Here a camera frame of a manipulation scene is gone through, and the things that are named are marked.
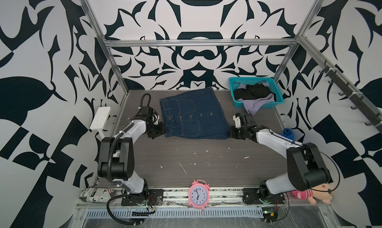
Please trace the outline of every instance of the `wall pattern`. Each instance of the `wall pattern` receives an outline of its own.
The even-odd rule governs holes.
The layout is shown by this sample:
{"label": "wall pattern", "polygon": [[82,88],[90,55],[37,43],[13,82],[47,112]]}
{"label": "wall pattern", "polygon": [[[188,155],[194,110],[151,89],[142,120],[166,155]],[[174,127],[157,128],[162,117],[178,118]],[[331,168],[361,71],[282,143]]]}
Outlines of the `wall pattern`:
{"label": "wall pattern", "polygon": [[[314,0],[89,0],[107,39],[294,38]],[[129,89],[229,88],[274,75],[287,46],[114,48]]]}
{"label": "wall pattern", "polygon": [[123,91],[78,0],[0,0],[2,227],[66,227]]}
{"label": "wall pattern", "polygon": [[[380,25],[382,0],[326,0],[308,39],[378,107],[382,107]],[[340,168],[341,183],[332,207],[347,225],[380,226],[382,135],[365,126],[350,100],[319,73],[318,64],[299,47],[279,82],[284,104],[277,109],[300,142],[313,142]],[[338,175],[333,164],[333,187]]]}
{"label": "wall pattern", "polygon": [[229,89],[235,76],[271,77],[288,46],[113,48],[129,89]]}
{"label": "wall pattern", "polygon": [[314,0],[89,0],[107,39],[294,37]]}
{"label": "wall pattern", "polygon": [[382,108],[382,0],[326,0],[307,38]]}

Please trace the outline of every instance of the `stuffed toy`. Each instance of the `stuffed toy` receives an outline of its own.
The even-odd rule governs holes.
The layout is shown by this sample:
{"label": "stuffed toy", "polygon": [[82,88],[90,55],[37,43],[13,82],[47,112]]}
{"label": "stuffed toy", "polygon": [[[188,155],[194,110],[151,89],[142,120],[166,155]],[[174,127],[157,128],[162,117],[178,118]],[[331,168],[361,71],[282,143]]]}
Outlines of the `stuffed toy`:
{"label": "stuffed toy", "polygon": [[333,198],[333,194],[329,194],[326,192],[330,188],[329,184],[324,183],[317,187],[313,187],[312,189],[319,190],[313,191],[312,189],[308,189],[306,191],[292,191],[292,194],[299,199],[307,199],[310,204],[315,205],[317,202],[314,198],[322,200],[325,204],[330,204],[331,199]]}

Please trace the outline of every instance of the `paint splatter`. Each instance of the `paint splatter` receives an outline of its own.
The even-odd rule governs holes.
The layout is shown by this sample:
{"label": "paint splatter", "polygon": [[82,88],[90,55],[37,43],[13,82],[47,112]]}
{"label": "paint splatter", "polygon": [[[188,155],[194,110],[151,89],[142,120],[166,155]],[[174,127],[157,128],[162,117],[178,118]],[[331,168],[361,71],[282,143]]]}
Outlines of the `paint splatter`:
{"label": "paint splatter", "polygon": [[[178,162],[179,163],[179,162]],[[182,164],[179,163],[179,165],[183,168]],[[183,168],[184,173],[186,173],[186,170]],[[186,173],[187,174],[187,173]]]}

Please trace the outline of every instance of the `blue cloth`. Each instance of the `blue cloth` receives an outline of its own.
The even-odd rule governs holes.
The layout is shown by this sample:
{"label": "blue cloth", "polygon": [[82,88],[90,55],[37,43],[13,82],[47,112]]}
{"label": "blue cloth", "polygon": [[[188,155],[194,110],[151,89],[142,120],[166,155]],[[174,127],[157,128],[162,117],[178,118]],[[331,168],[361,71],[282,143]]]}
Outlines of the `blue cloth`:
{"label": "blue cloth", "polygon": [[293,140],[294,141],[294,133],[292,129],[285,128],[283,131],[284,134],[279,134],[283,137],[286,137],[287,139]]}
{"label": "blue cloth", "polygon": [[212,88],[161,98],[166,137],[228,139],[229,125]]}

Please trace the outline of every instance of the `lavender cloth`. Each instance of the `lavender cloth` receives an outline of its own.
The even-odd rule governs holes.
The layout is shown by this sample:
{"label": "lavender cloth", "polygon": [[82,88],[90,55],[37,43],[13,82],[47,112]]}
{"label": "lavender cloth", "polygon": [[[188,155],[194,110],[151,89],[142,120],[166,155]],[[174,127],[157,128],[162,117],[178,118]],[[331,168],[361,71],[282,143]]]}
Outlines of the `lavender cloth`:
{"label": "lavender cloth", "polygon": [[[269,83],[267,83],[267,82],[265,82],[265,83],[262,83],[265,87],[269,87]],[[245,84],[240,84],[239,85],[239,87],[237,87],[237,89],[238,88],[245,88],[245,89],[247,89],[247,85],[245,85]]]}
{"label": "lavender cloth", "polygon": [[261,106],[269,102],[274,102],[275,100],[273,98],[273,94],[271,93],[265,98],[258,98],[256,100],[244,100],[240,98],[238,99],[238,101],[243,102],[244,108],[247,111],[247,113],[255,115],[255,113],[260,109]]}

